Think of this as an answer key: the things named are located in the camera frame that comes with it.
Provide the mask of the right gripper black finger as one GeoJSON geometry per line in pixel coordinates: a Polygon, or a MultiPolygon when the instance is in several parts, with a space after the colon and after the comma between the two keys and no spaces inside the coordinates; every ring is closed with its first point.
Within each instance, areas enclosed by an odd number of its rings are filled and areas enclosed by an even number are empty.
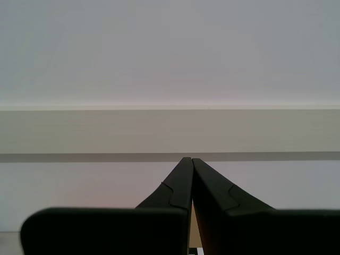
{"type": "Polygon", "coordinates": [[[203,160],[192,162],[205,254],[339,254],[338,210],[275,209],[203,160]]]}
{"type": "Polygon", "coordinates": [[[137,207],[48,208],[20,231],[24,254],[188,254],[192,159],[183,158],[137,207]]]}

